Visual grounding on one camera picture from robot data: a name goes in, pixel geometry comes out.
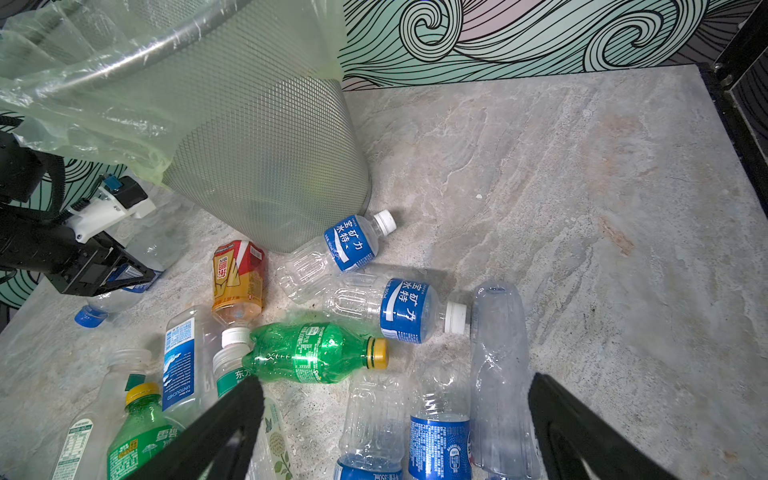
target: black metal frame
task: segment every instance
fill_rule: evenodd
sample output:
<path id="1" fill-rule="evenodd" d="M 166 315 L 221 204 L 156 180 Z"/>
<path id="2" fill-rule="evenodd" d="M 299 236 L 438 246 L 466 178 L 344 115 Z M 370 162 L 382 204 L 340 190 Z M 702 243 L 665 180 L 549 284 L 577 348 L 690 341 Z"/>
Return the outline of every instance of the black metal frame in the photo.
<path id="1" fill-rule="evenodd" d="M 768 1 L 763 0 L 733 36 L 712 68 L 720 86 L 730 90 L 768 48 Z"/>
<path id="2" fill-rule="evenodd" d="M 549 480 L 677 480 L 549 375 L 537 373 L 528 405 Z"/>
<path id="3" fill-rule="evenodd" d="M 248 376 L 127 480 L 242 480 L 264 415 L 264 394 Z"/>

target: white label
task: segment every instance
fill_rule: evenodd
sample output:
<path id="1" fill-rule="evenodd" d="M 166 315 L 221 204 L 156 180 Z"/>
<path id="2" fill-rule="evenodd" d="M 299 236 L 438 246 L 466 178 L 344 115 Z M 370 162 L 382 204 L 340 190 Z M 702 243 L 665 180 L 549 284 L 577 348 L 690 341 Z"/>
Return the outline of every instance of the white label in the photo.
<path id="1" fill-rule="evenodd" d="M 72 480 L 74 478 L 93 427 L 94 423 L 90 419 L 82 419 L 75 422 L 69 429 L 51 480 Z"/>

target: blue bottle cap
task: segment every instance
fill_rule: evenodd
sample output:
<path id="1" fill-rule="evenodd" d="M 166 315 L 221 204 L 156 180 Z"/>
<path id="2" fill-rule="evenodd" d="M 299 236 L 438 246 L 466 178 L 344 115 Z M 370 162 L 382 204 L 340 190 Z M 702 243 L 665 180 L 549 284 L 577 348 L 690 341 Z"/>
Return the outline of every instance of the blue bottle cap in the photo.
<path id="1" fill-rule="evenodd" d="M 79 326 L 93 329 L 101 325 L 101 322 L 103 322 L 108 316 L 109 313 L 103 310 L 99 310 L 98 308 L 94 308 L 90 305 L 86 305 L 78 312 L 77 315 L 74 316 L 74 321 L 77 322 Z"/>

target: white bottle cap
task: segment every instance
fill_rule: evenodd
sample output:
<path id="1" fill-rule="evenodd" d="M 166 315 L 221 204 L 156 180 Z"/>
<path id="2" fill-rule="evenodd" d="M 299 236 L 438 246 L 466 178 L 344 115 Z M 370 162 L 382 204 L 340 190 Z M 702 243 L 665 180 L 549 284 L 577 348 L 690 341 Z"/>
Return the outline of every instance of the white bottle cap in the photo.
<path id="1" fill-rule="evenodd" d="M 250 330 L 246 326 L 233 326 L 221 333 L 221 348 L 233 343 L 250 343 Z"/>
<path id="2" fill-rule="evenodd" d="M 382 229 L 385 237 L 394 232 L 397 228 L 397 223 L 395 223 L 395 219 L 392 218 L 392 214 L 389 210 L 382 210 L 374 215 L 373 218 L 376 219 L 376 222 L 379 224 L 379 228 Z"/>
<path id="3" fill-rule="evenodd" d="M 464 335 L 464 325 L 467 319 L 467 306 L 461 303 L 448 302 L 445 306 L 445 331 Z"/>

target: clear plastic bottle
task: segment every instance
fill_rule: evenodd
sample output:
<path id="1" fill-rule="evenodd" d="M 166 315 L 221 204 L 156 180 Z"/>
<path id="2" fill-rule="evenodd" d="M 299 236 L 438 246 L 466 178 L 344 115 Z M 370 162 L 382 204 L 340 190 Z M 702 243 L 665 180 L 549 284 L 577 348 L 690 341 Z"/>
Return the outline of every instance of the clear plastic bottle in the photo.
<path id="1" fill-rule="evenodd" d="M 469 385 L 453 364 L 415 372 L 408 472 L 418 480 L 470 480 Z"/>
<path id="2" fill-rule="evenodd" d="M 125 394 L 144 383 L 149 350 L 118 350 L 109 356 L 107 375 L 96 400 L 82 409 L 67 430 L 52 480 L 107 478 L 107 448 L 125 420 Z"/>
<path id="3" fill-rule="evenodd" d="M 250 353 L 249 330 L 232 327 L 221 333 L 222 349 L 214 357 L 214 378 L 221 397 L 246 378 L 243 357 Z M 264 419 L 253 446 L 246 480 L 291 480 L 293 473 L 283 434 L 283 417 L 277 403 L 264 398 Z"/>
<path id="4" fill-rule="evenodd" d="M 74 316 L 74 321 L 86 328 L 95 328 L 110 315 L 128 310 L 136 305 L 141 300 L 141 294 L 147 291 L 165 269 L 173 265 L 181 256 L 184 249 L 180 244 L 180 239 L 177 238 L 179 233 L 180 229 L 170 230 L 164 223 L 156 223 L 140 232 L 128 243 L 125 250 L 136 260 L 154 270 L 154 278 L 147 283 L 126 286 L 88 298 L 88 305 Z M 140 274 L 138 270 L 125 265 L 115 270 L 110 276 L 110 280 L 130 278 L 131 276 L 136 277 Z"/>
<path id="5" fill-rule="evenodd" d="M 163 414 L 186 428 L 216 403 L 214 356 L 221 349 L 221 323 L 210 307 L 193 306 L 170 319 L 165 330 Z"/>
<path id="6" fill-rule="evenodd" d="M 472 463 L 493 480 L 539 478 L 527 394 L 528 334 L 514 285 L 485 282 L 472 307 Z"/>
<path id="7" fill-rule="evenodd" d="M 406 405 L 400 376 L 358 371 L 349 384 L 335 480 L 402 480 Z"/>
<path id="8" fill-rule="evenodd" d="M 345 273 L 323 294 L 328 313 L 376 322 L 385 337 L 424 343 L 436 331 L 463 334 L 467 306 L 442 303 L 428 283 Z"/>
<path id="9" fill-rule="evenodd" d="M 305 303 L 327 288 L 333 277 L 373 260 L 379 254 L 379 238 L 395 228 L 389 210 L 347 217 L 286 255 L 276 270 L 277 282 L 290 299 Z"/>

